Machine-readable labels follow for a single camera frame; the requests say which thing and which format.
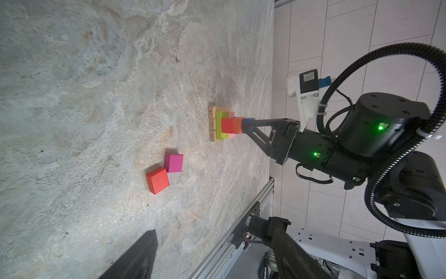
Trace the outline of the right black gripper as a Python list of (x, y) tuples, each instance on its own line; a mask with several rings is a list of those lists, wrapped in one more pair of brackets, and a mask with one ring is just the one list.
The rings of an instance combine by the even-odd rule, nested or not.
[[(244, 133), (268, 156), (277, 157), (275, 147), (286, 151), (286, 158), (297, 162), (295, 171), (299, 178), (317, 184), (332, 184), (333, 179), (346, 183), (352, 189), (364, 183), (371, 174), (371, 159), (356, 155), (342, 147), (334, 139), (312, 130), (299, 132), (300, 123), (293, 119), (255, 120)], [(275, 132), (278, 138), (274, 141)], [(298, 168), (318, 170), (329, 176), (317, 180), (302, 175)]]

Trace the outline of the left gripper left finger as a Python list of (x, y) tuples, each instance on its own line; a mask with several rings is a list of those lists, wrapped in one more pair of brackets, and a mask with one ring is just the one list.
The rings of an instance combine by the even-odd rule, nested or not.
[(149, 279), (158, 241), (156, 230), (145, 232), (99, 279)]

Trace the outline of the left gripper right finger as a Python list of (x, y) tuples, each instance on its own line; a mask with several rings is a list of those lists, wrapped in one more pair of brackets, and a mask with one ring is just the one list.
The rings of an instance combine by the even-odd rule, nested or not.
[(276, 229), (272, 249), (280, 279), (331, 279), (332, 277), (284, 230)]

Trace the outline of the blue wood cube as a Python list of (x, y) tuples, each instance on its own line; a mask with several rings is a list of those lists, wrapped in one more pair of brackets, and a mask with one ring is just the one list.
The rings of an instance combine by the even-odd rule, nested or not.
[(255, 122), (255, 118), (247, 117), (242, 120), (242, 133), (247, 134), (250, 130), (250, 125)]

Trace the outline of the pink wood block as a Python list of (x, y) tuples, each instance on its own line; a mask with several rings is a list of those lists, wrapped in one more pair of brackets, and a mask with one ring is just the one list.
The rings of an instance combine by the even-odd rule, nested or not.
[(228, 133), (228, 138), (229, 139), (231, 139), (231, 138), (234, 138), (235, 137), (235, 135), (234, 135), (234, 133), (233, 133), (233, 118), (235, 117), (235, 112), (229, 112), (228, 113), (228, 118), (230, 119), (229, 121), (227, 121), (227, 130), (229, 131), (229, 133)]

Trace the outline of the red arch wood block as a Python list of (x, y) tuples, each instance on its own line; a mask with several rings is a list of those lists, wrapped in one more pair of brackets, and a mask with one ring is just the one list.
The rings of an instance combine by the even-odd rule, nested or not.
[(225, 134), (233, 134), (233, 118), (221, 120), (221, 132)]

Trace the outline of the lime green wood block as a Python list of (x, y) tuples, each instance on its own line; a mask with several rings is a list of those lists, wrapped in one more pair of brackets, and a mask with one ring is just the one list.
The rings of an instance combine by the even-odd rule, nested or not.
[(228, 118), (228, 112), (216, 111), (216, 139), (227, 140), (229, 138), (228, 133), (222, 131), (222, 120)]

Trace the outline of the magenta wood cube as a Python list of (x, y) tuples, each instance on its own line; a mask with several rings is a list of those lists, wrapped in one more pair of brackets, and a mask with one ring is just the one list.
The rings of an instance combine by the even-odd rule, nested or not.
[(175, 153), (166, 153), (164, 157), (164, 168), (167, 173), (182, 172), (184, 165), (184, 156)]

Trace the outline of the orange wood block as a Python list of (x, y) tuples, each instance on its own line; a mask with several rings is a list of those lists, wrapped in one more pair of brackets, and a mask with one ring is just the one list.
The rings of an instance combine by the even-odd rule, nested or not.
[(232, 119), (232, 133), (233, 134), (242, 134), (243, 133), (243, 120), (245, 118), (244, 117), (235, 117)]

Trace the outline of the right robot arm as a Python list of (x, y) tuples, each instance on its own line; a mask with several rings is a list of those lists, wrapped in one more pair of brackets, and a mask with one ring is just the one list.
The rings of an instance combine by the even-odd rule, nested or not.
[(242, 122), (247, 134), (278, 164), (288, 159), (345, 182), (365, 185), (368, 210), (405, 235), (424, 279), (446, 276), (446, 189), (432, 157), (418, 146), (445, 123), (446, 95), (436, 109), (387, 93), (368, 93), (351, 103), (338, 132), (324, 121), (332, 92), (318, 105), (318, 129), (292, 119)]

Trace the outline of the red wood cube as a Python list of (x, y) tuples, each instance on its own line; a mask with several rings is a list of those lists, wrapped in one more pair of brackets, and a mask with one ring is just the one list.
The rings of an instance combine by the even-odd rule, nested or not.
[(157, 195), (170, 186), (167, 170), (160, 167), (146, 174), (149, 190), (152, 194)]

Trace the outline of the aluminium mounting rail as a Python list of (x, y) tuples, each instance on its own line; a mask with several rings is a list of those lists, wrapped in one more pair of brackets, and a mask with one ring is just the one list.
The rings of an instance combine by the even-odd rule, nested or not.
[(251, 215), (268, 219), (273, 216), (274, 179), (261, 189), (247, 209), (234, 221), (211, 252), (189, 276), (191, 279), (256, 279), (258, 266), (268, 251), (261, 244), (233, 244), (242, 238)]

